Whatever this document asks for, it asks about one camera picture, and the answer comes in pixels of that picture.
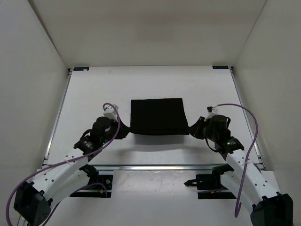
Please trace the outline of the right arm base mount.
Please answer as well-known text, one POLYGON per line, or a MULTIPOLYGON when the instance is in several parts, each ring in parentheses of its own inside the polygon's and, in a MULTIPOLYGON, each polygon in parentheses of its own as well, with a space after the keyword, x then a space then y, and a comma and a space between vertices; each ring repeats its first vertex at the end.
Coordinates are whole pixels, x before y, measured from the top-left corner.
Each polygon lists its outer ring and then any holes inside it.
POLYGON ((221 184, 221 176, 233 172, 228 164, 213 167, 211 174, 197 174, 195 179, 187 180, 184 185, 196 187, 199 200, 235 199, 236 197, 221 184))

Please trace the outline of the black skirt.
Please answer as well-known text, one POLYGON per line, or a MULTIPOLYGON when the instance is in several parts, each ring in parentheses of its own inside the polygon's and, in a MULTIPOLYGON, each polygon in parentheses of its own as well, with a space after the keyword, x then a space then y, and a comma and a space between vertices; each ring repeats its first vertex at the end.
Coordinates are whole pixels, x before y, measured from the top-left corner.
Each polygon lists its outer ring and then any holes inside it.
POLYGON ((131 100, 130 132, 146 136, 188 135, 182 98, 131 100))

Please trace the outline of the left aluminium side rail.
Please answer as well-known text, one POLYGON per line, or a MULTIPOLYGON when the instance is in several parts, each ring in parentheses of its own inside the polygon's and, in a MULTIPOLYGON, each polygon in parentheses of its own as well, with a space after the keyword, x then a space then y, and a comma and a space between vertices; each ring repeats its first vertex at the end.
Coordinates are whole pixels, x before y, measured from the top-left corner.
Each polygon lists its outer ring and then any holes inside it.
POLYGON ((57 125, 58 125, 58 122, 59 122, 59 119, 60 119, 60 115, 61 115, 61 112, 62 112, 62 109, 63 109, 63 105, 64 105, 65 97, 66 97, 66 94, 67 94, 68 86, 70 84, 72 72, 73 72, 73 69, 68 68, 67 82, 66 82, 65 88, 63 90, 63 96, 62 96, 62 99, 60 101, 59 108, 58 108, 58 111, 57 111, 57 114, 56 114, 56 117, 55 117, 54 125, 52 127, 51 134, 50 134, 47 146, 46 146, 46 150, 45 150, 42 165, 45 165, 46 162, 48 161, 48 158, 49 158, 49 153, 50 153, 51 146, 52 146, 52 143, 53 143, 53 140, 54 140, 54 137, 55 137, 56 128, 57 128, 57 125))

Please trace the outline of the left blue corner label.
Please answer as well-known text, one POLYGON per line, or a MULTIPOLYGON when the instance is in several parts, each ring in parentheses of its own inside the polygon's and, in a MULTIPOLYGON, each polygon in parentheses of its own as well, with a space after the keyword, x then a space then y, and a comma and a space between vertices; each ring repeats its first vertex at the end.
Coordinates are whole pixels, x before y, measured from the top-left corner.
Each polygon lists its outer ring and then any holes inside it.
POLYGON ((88 71, 89 67, 74 67, 73 71, 88 71))

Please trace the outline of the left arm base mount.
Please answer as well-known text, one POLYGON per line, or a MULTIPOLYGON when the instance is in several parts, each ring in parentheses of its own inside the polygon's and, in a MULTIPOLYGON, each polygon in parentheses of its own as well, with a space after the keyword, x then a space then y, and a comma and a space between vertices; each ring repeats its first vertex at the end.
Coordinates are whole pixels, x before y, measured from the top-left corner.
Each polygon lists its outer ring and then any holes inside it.
POLYGON ((113 171, 98 171, 96 178, 90 179, 88 185, 77 190, 70 197, 78 198, 111 198, 113 171))

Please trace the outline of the right blue corner label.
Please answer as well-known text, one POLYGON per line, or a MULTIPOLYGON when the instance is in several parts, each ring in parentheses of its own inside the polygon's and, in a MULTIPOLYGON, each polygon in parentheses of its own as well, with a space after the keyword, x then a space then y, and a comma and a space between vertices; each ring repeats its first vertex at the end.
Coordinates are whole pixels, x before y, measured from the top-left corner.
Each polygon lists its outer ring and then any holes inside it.
POLYGON ((228 70, 229 69, 229 67, 226 65, 213 65, 212 68, 214 70, 228 70))

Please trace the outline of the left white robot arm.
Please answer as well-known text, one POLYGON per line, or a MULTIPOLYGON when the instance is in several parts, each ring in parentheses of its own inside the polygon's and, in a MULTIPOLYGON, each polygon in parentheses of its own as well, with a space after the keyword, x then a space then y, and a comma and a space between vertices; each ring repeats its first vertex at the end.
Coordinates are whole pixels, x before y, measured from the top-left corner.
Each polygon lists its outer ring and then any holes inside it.
POLYGON ((99 117, 86 130, 62 164, 42 170, 33 181, 24 181, 16 190, 14 209, 32 226, 39 226, 51 210, 83 187, 100 184, 98 171, 89 162, 113 139, 124 139, 130 128, 120 120, 99 117))

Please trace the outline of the blue corner label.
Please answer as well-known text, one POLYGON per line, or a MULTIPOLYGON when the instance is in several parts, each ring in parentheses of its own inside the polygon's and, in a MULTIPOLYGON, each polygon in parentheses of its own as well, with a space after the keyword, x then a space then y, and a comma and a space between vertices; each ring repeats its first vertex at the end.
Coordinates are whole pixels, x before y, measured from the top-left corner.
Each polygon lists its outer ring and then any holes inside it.
POLYGON ((214 70, 228 70, 229 69, 229 67, 226 65, 213 65, 212 68, 214 70))
POLYGON ((73 71, 88 71, 89 67, 74 67, 73 71))

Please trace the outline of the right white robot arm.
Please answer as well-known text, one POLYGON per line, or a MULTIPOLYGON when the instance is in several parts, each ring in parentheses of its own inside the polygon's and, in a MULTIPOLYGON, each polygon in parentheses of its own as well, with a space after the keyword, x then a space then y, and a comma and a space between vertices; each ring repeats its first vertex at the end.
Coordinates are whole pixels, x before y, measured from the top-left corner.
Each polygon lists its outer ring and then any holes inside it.
POLYGON ((228 189, 250 213, 254 226, 293 225, 293 200, 271 185, 249 160, 243 145, 231 135, 230 118, 214 115, 200 117, 189 128, 189 134, 206 142, 214 142, 213 151, 225 164, 212 169, 211 184, 228 189))

